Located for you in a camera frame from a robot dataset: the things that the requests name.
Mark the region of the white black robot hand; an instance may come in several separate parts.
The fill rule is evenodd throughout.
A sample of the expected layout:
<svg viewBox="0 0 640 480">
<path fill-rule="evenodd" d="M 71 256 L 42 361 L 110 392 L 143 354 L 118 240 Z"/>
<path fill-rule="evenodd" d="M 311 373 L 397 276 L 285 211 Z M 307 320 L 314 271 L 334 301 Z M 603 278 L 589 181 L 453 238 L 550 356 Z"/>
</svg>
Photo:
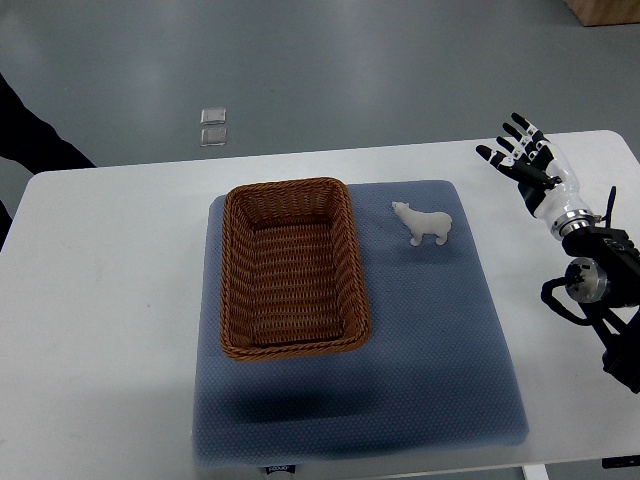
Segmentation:
<svg viewBox="0 0 640 480">
<path fill-rule="evenodd" d="M 579 180 L 566 156 L 526 118 L 514 112 L 496 138 L 496 149 L 478 145 L 489 165 L 517 183 L 529 213 L 544 221 L 558 240 L 596 224 L 596 215 L 580 196 Z"/>
</svg>

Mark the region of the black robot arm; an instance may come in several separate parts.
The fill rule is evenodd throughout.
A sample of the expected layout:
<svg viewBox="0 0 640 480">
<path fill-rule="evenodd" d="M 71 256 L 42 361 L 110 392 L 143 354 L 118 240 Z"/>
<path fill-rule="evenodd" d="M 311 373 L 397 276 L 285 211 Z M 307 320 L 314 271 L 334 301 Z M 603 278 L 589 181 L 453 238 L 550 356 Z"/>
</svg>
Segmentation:
<svg viewBox="0 0 640 480">
<path fill-rule="evenodd" d="M 585 226 L 562 237 L 573 258 L 563 276 L 545 282 L 541 300 L 557 315 L 591 327 L 605 347 L 603 370 L 639 392 L 639 315 L 616 311 L 639 307 L 639 250 L 624 230 Z"/>
</svg>

